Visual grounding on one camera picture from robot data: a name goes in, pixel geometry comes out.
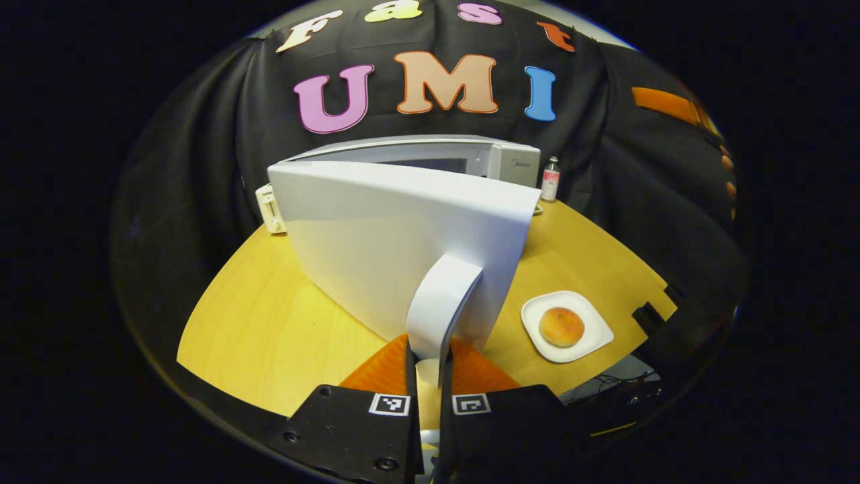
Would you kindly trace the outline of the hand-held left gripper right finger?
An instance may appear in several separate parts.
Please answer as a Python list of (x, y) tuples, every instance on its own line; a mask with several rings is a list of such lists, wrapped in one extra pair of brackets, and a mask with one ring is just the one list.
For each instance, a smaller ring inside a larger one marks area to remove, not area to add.
[(454, 339), (443, 362), (439, 484), (563, 484), (591, 441), (546, 385), (522, 386)]

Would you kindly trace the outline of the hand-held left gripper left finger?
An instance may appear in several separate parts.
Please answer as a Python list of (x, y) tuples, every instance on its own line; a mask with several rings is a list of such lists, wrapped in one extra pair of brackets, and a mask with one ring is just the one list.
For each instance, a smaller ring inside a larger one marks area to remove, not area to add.
[(385, 344), (340, 384), (318, 385), (268, 446), (342, 481), (415, 484), (424, 458), (408, 337)]

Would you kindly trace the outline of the round golden bread bun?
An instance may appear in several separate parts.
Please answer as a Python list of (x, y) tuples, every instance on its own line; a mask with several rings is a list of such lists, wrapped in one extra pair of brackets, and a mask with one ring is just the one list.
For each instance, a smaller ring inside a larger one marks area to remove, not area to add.
[(551, 346), (571, 348), (585, 334), (585, 323), (568, 307), (550, 307), (541, 316), (538, 331)]

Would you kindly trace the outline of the white microwave oven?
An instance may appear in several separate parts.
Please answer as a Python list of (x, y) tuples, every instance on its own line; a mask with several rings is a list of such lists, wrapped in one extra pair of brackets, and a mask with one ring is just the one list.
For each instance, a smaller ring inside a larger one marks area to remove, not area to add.
[(267, 168), (307, 278), (441, 386), (452, 338), (485, 346), (540, 199), (537, 147), (476, 135), (365, 138)]

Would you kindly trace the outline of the white square plate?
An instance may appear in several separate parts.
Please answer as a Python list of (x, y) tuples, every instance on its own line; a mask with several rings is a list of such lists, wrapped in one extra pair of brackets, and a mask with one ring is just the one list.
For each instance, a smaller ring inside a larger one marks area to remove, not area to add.
[[(585, 334), (575, 346), (558, 348), (551, 346), (541, 337), (538, 324), (540, 324), (541, 316), (550, 307), (568, 307), (583, 319)], [(520, 319), (537, 352), (553, 364), (567, 364), (578, 360), (614, 340), (612, 330), (598, 311), (594, 309), (593, 304), (583, 295), (573, 291), (556, 291), (538, 295), (526, 301), (520, 309)]]

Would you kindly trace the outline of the small clear bottle pink label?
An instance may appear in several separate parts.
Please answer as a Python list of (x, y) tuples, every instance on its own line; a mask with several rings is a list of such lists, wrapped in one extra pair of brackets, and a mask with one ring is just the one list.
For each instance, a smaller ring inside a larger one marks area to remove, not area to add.
[(555, 202), (557, 190), (561, 180), (561, 171), (559, 168), (559, 160), (556, 156), (551, 156), (544, 166), (541, 184), (541, 199), (547, 202)]

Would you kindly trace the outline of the white toaster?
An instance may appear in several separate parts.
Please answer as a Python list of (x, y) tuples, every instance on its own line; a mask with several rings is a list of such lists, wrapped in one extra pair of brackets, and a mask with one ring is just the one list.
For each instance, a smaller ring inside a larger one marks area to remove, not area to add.
[(273, 186), (265, 184), (255, 190), (256, 202), (261, 212), (263, 226), (270, 234), (286, 234), (286, 226), (274, 196)]

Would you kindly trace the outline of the black backdrop cloth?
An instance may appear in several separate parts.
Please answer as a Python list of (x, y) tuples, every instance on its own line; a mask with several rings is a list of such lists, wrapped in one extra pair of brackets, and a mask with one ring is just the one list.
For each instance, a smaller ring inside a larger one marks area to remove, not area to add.
[[(244, 433), (270, 413), (176, 361), (191, 310), (261, 224), (254, 190), (271, 163), (331, 142), (478, 134), (562, 160), (561, 202), (605, 229), (684, 302), (637, 352), (685, 366), (748, 288), (729, 212), (728, 143), (713, 124), (639, 106), (633, 88), (696, 101), (632, 47), (605, 42), (541, 0), (417, 0), (421, 14), (367, 22), (387, 0), (307, 0), (219, 52), (167, 98), (132, 147), (111, 227), (114, 288), (148, 361), (203, 415)], [(446, 68), (497, 60), (494, 114), (436, 106), (401, 114), (393, 57), (432, 52)]]

